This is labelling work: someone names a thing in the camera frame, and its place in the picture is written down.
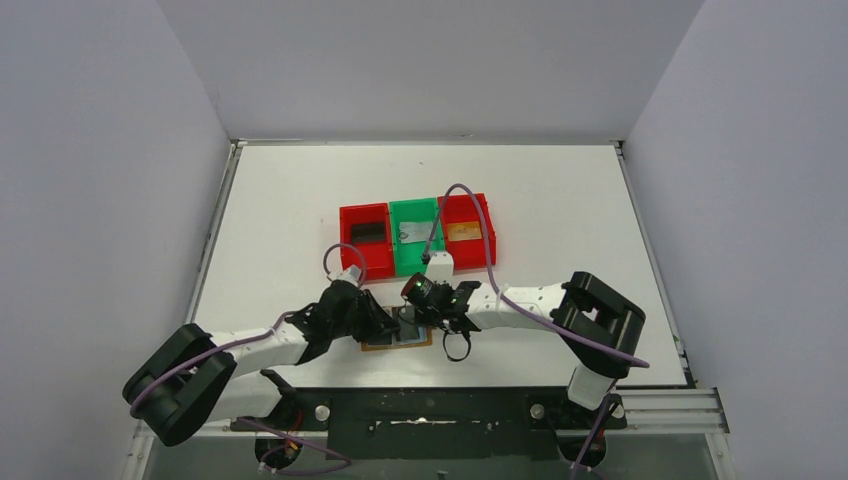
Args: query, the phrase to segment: black clamp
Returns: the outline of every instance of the black clamp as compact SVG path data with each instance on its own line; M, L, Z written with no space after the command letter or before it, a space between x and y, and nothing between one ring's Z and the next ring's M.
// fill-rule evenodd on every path
M193 323L181 326L130 377L122 391L124 400L132 404L157 378L215 347L202 328ZM144 420L166 446L182 443L206 423L235 369L233 356L218 352L193 373L174 375L153 389L133 417Z
M581 337L633 355L642 327L645 312L624 298L609 285L587 272L574 272L569 282L563 283L566 290L559 308L551 311L556 325ZM583 312L597 310L595 319ZM595 373L608 378L624 378L630 371L630 363L595 348L588 347L566 337L565 343L577 358Z
M336 338L350 335L357 342L365 342L400 331L400 323L383 310L369 290L360 290L344 280L334 280L317 303L310 303L286 322L297 327L308 342L297 365L326 353Z

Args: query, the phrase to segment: green bin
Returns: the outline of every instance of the green bin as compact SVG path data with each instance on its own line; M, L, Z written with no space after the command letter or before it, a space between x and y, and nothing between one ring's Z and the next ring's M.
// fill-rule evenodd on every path
M419 198L389 202L389 221L392 224L392 249L395 254L395 275L409 276L424 273L427 266L421 263L421 254L427 244L427 235L436 221L439 203L435 198ZM445 249L442 226L436 229L431 251Z

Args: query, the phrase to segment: red tray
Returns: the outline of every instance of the red tray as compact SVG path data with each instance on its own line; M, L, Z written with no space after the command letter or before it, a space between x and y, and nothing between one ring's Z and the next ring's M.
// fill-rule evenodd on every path
M492 219L489 217L489 204L486 195L476 194L480 206L483 207L483 216L489 227L489 246L492 252L492 265L497 263L497 237ZM442 231L445 235L445 249L453 257L454 268L480 268L486 266L486 253L482 238L483 227L479 225L480 217L477 209L468 195L451 195L441 214Z
M354 245L365 256L368 269L366 280L395 276L392 234L389 224L389 205L374 203L339 209L341 239ZM349 248L341 249L342 268L356 265L362 268L359 256Z

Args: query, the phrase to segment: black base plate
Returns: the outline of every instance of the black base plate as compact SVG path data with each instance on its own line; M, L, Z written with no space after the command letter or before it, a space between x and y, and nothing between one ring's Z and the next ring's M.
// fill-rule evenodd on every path
M328 446L354 459L464 459L522 455L559 458L552 428L588 430L597 411L565 398L566 388L300 389L301 430L329 429ZM545 407L547 419L530 417ZM330 407L326 422L315 407ZM275 423L274 418L264 422ZM610 418L608 430L625 418Z

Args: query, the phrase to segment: green tray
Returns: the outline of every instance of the green tray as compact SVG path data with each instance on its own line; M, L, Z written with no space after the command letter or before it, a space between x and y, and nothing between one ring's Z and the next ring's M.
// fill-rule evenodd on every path
M439 203L435 198L419 198L417 200L402 200L400 202L389 202L389 221L392 224L392 250L395 253L395 275L398 277L409 276L418 272L424 273L427 266L421 263L421 254L424 253L424 245L427 244L426 238L423 241L413 241L412 243L403 243L401 234L408 233L401 230L401 223L411 222L435 222L436 212L439 210ZM413 238L420 238L420 235L414 235ZM433 244L430 250L444 250L445 236L442 233L442 226L436 229L436 237L433 239Z

